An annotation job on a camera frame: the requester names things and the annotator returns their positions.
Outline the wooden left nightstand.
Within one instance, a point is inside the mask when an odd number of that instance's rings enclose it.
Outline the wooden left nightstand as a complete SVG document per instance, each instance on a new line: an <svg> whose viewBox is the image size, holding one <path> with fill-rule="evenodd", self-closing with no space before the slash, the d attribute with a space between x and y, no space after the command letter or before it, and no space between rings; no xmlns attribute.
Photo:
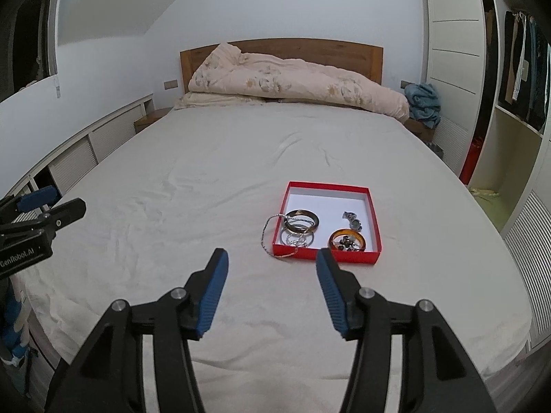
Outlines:
<svg viewBox="0 0 551 413"><path fill-rule="evenodd" d="M140 133L151 124L166 116L170 111L170 107L157 109L138 118L138 120L134 122L135 133Z"/></svg>

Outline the red object by wardrobe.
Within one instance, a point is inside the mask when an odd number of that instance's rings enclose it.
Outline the red object by wardrobe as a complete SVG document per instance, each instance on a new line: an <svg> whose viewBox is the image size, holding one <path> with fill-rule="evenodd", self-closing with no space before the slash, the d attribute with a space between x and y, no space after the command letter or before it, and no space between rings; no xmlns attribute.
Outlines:
<svg viewBox="0 0 551 413"><path fill-rule="evenodd" d="M483 142L480 138L474 138L469 147L465 162L463 164L461 173L459 175L459 180L462 181L462 184L469 184L474 174L476 164L480 157L481 149Z"/></svg>

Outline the brown bangle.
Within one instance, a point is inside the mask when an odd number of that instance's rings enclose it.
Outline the brown bangle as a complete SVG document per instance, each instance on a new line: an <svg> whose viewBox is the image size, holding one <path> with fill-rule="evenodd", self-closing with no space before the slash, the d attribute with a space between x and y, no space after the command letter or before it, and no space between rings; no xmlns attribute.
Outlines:
<svg viewBox="0 0 551 413"><path fill-rule="evenodd" d="M314 233L319 227L319 218L309 210L292 210L284 215L283 226L291 233Z"/></svg>

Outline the red jewelry box tray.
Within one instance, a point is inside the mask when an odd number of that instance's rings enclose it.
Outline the red jewelry box tray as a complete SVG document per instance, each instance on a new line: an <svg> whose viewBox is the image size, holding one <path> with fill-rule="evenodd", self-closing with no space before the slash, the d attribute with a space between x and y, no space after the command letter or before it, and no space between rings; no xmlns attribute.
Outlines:
<svg viewBox="0 0 551 413"><path fill-rule="evenodd" d="M319 227L314 232L315 239L308 248L286 246L279 239L281 230L285 229L284 215L297 209L309 210L319 218ZM369 188L291 181L277 215L275 228L268 250L276 257L313 260L319 249L330 248L328 239L337 229L356 230L366 240L364 252L332 250L337 261L373 265L382 252L381 235Z"/></svg>

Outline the wooden right nightstand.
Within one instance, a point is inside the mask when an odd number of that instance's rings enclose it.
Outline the wooden right nightstand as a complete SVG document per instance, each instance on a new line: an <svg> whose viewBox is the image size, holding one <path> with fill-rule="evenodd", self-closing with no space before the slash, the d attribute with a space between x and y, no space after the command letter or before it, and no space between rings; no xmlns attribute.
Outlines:
<svg viewBox="0 0 551 413"><path fill-rule="evenodd" d="M407 121L404 122L404 127L425 143L430 143L433 140L435 130L428 128L418 120L408 118Z"/></svg>

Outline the blue crumpled cloth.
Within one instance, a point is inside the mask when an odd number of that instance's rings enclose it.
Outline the blue crumpled cloth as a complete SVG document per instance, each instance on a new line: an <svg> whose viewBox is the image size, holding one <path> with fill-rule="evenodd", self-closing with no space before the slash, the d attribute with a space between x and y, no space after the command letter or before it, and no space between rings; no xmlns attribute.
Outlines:
<svg viewBox="0 0 551 413"><path fill-rule="evenodd" d="M404 89L410 117L434 130L441 121L441 102L432 84L409 84Z"/></svg>

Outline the low white slatted cabinet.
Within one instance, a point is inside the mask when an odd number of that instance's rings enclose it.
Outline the low white slatted cabinet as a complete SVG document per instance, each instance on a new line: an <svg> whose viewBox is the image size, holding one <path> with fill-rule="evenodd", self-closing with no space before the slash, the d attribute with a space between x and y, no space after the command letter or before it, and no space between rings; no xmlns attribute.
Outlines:
<svg viewBox="0 0 551 413"><path fill-rule="evenodd" d="M45 171L62 195L135 136L135 121L155 108L147 94L97 119L70 137L42 140L29 133L1 149L1 193L37 190Z"/></svg>

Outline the wooden headboard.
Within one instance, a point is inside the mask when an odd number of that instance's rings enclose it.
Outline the wooden headboard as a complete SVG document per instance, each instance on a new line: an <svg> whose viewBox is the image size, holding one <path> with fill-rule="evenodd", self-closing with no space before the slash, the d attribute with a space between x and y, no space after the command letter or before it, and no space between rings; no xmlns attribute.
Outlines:
<svg viewBox="0 0 551 413"><path fill-rule="evenodd" d="M356 42L319 38L262 38L230 41L244 53L301 59L355 72L382 85L384 49Z"/></svg>

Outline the silver bangle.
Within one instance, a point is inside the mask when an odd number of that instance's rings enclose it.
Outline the silver bangle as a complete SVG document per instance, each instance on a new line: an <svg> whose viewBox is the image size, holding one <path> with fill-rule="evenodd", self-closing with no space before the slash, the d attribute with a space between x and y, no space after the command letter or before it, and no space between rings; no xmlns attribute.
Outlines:
<svg viewBox="0 0 551 413"><path fill-rule="evenodd" d="M287 229L282 229L279 234L280 242L283 245L294 248L308 248L315 239L315 234L312 232L292 232Z"/></svg>

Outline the white wardrobe cabinet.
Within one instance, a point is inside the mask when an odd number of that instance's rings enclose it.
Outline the white wardrobe cabinet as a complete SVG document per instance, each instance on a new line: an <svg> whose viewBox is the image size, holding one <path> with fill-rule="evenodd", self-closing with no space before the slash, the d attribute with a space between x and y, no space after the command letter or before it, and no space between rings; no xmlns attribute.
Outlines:
<svg viewBox="0 0 551 413"><path fill-rule="evenodd" d="M434 143L459 175L466 161L482 99L486 28L482 0L427 0L428 82L438 93L441 121Z"/></svg>

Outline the amber orange bangle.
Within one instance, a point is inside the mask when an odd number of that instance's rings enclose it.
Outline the amber orange bangle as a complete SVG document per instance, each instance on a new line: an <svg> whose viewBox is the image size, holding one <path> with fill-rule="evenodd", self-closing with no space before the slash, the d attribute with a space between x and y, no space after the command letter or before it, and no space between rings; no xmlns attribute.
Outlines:
<svg viewBox="0 0 551 413"><path fill-rule="evenodd" d="M366 240L356 230L337 229L330 235L328 245L332 250L345 252L364 252Z"/></svg>

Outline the beige floral duvet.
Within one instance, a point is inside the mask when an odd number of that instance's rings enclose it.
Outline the beige floral duvet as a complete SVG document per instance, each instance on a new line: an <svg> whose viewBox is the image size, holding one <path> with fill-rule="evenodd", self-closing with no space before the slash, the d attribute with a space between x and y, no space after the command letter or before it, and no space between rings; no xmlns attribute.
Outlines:
<svg viewBox="0 0 551 413"><path fill-rule="evenodd" d="M298 100L349 106L392 117L409 117L407 98L349 70L244 53L230 42L196 47L180 53L185 92Z"/></svg>

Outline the open shelf with clothes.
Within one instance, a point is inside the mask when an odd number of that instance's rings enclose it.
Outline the open shelf with clothes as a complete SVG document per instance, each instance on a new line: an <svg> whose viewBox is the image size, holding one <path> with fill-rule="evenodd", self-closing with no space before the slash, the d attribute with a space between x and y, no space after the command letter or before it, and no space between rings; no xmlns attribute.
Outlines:
<svg viewBox="0 0 551 413"><path fill-rule="evenodd" d="M514 221L543 150L547 42L522 0L483 0L486 82L468 188L499 233Z"/></svg>

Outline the wooden nightstand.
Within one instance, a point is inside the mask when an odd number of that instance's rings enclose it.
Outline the wooden nightstand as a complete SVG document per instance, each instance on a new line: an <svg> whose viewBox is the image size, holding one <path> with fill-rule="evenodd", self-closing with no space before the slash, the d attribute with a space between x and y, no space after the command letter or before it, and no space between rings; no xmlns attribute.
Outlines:
<svg viewBox="0 0 551 413"><path fill-rule="evenodd" d="M135 133L140 133L151 124L166 116L170 111L170 107L157 109L138 118L138 120L134 122Z"/></svg>
<svg viewBox="0 0 551 413"><path fill-rule="evenodd" d="M425 143L430 143L433 140L435 130L428 128L418 120L408 118L407 121L404 122L404 127Z"/></svg>

